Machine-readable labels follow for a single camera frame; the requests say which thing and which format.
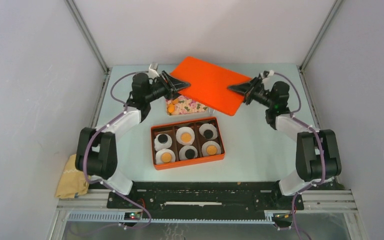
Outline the black cookie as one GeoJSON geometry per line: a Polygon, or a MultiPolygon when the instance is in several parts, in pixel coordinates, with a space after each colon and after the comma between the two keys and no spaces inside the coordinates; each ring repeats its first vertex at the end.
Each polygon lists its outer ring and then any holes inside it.
{"type": "Polygon", "coordinates": [[[203,132],[203,136],[208,139],[208,140],[211,140],[213,137],[214,137],[214,132],[210,129],[206,129],[204,132],[203,132]]]}
{"type": "Polygon", "coordinates": [[[169,137],[165,133],[161,133],[157,136],[157,140],[160,144],[165,144],[168,142],[169,137]]]}
{"type": "Polygon", "coordinates": [[[191,160],[195,158],[195,150],[194,149],[187,149],[184,153],[186,159],[191,160]]]}

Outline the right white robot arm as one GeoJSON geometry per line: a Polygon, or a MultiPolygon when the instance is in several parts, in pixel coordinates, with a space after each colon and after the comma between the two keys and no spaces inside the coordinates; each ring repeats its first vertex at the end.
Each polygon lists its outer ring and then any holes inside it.
{"type": "Polygon", "coordinates": [[[270,196],[275,208],[284,209],[290,204],[291,196],[338,176],[342,165],[335,132],[298,119],[298,111],[291,111],[288,105],[290,89],[297,92],[297,88],[285,75],[276,73],[276,76],[283,80],[276,81],[270,90],[265,88],[269,79],[266,71],[248,82],[230,85],[228,90],[243,96],[246,105],[253,101],[264,105],[267,124],[296,143],[295,170],[278,182],[278,191],[270,196]]]}

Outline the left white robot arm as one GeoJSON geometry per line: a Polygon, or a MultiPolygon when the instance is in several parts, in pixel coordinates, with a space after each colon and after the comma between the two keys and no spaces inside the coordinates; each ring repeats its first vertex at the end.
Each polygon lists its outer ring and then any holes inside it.
{"type": "Polygon", "coordinates": [[[100,127],[85,127],[80,131],[75,168],[83,173],[88,183],[105,186],[119,194],[118,201],[125,208],[133,208],[138,202],[138,194],[132,191],[134,182],[118,170],[117,142],[146,119],[151,102],[160,98],[173,100],[191,84],[166,71],[137,71],[128,75],[132,77],[129,97],[127,100],[116,99],[122,104],[121,113],[100,127]]]}

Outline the orange tin lid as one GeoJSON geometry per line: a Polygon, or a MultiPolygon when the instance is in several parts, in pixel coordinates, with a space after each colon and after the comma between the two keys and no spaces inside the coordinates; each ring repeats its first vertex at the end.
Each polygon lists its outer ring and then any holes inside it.
{"type": "Polygon", "coordinates": [[[179,92],[228,116],[234,116],[244,97],[228,86],[249,82],[252,78],[210,62],[188,56],[170,74],[190,84],[179,92]]]}

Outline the orange tin box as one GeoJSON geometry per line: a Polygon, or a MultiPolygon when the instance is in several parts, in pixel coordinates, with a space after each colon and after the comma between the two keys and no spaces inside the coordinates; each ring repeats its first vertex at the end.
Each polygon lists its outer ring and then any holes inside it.
{"type": "Polygon", "coordinates": [[[220,161],[226,154],[216,117],[155,125],[150,135],[157,171],[220,161]]]}

